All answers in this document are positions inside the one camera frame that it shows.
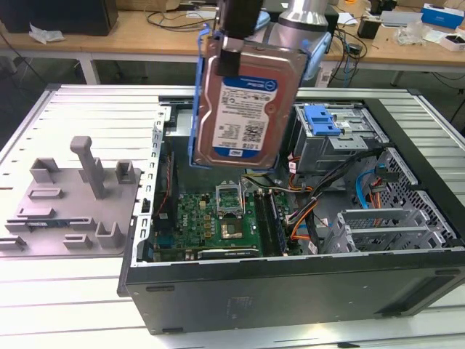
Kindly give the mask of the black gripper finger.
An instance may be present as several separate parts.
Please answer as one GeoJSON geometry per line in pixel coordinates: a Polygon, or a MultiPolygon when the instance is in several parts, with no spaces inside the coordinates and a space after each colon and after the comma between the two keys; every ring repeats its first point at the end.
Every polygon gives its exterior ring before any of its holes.
{"type": "Polygon", "coordinates": [[[217,74],[219,76],[235,77],[238,75],[242,48],[242,39],[235,39],[229,36],[222,37],[217,66],[217,74]]]}

